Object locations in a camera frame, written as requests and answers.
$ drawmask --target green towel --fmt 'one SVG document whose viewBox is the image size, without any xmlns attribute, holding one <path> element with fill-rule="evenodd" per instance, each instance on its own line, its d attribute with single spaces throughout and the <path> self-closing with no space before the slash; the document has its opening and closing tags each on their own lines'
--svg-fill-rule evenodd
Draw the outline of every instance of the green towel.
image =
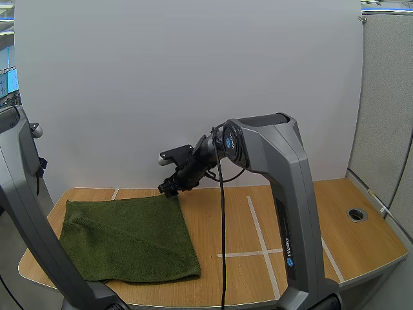
<svg viewBox="0 0 413 310">
<path fill-rule="evenodd" d="M 201 274 L 177 197 L 67 201 L 60 241 L 88 281 L 165 282 Z"/>
</svg>

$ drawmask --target blue logo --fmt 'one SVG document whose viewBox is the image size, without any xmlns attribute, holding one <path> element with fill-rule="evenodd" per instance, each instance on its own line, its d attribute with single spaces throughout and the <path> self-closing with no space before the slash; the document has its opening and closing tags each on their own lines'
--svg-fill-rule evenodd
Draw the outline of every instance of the blue logo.
<svg viewBox="0 0 413 310">
<path fill-rule="evenodd" d="M 288 257 L 287 258 L 287 264 L 288 264 L 288 266 L 292 267 L 294 265 L 294 262 L 292 261 L 291 258 Z"/>
</svg>

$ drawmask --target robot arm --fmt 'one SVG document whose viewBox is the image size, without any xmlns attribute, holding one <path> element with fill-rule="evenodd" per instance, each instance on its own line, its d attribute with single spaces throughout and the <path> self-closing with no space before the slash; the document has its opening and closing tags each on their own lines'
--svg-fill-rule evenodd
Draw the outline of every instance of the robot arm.
<svg viewBox="0 0 413 310">
<path fill-rule="evenodd" d="M 41 168 L 30 126 L 21 107 L 0 109 L 0 205 L 7 211 L 34 258 L 65 297 L 64 310 L 127 310 L 107 286 L 86 282 L 70 261 L 36 195 L 34 176 Z"/>
<path fill-rule="evenodd" d="M 197 154 L 191 155 L 187 148 L 187 160 L 159 186 L 161 192 L 170 196 L 199 184 L 216 164 L 213 145 L 206 142 L 212 138 L 201 138 L 194 149 Z M 296 120 L 285 114 L 230 119 L 223 124 L 217 145 L 220 158 L 226 156 L 270 182 L 288 279 L 288 288 L 277 306 L 309 309 L 321 302 L 317 305 L 320 308 L 312 309 L 339 309 L 338 284 L 324 276 L 316 198 Z M 161 153 L 161 157 L 176 161 L 177 153 L 180 150 L 174 149 Z M 331 303 L 338 307 L 325 308 Z"/>
</svg>

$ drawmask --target white backdrop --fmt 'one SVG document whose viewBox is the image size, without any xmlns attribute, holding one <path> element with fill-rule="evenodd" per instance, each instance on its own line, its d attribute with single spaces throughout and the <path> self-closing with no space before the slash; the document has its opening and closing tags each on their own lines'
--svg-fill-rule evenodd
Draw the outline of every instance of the white backdrop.
<svg viewBox="0 0 413 310">
<path fill-rule="evenodd" d="M 173 171 L 157 165 L 161 151 L 228 118 L 276 112 L 297 119 L 313 178 L 342 178 L 359 14 L 358 0 L 19 0 L 21 97 L 45 132 L 37 146 L 53 200 L 71 187 L 157 187 Z M 232 185 L 265 182 L 248 173 Z"/>
</svg>

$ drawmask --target wooden tabletop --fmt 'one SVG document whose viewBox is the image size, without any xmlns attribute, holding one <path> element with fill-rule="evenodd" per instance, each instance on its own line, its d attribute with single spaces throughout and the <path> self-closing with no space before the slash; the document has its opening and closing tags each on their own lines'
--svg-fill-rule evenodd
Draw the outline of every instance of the wooden tabletop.
<svg viewBox="0 0 413 310">
<path fill-rule="evenodd" d="M 407 250 L 387 222 L 349 179 L 314 183 L 323 241 L 325 276 L 341 285 L 403 259 Z M 104 201 L 158 195 L 155 189 L 70 189 L 48 220 L 60 236 L 66 201 Z M 269 186 L 225 189 L 227 214 L 227 304 L 278 299 L 287 278 L 276 211 Z M 220 305 L 221 203 L 219 189 L 194 189 L 179 194 L 179 202 L 201 264 L 197 280 L 167 284 L 107 283 L 125 302 L 139 305 L 200 307 Z M 347 210 L 362 208 L 368 220 L 354 223 Z M 20 274 L 54 287 L 27 251 Z"/>
</svg>

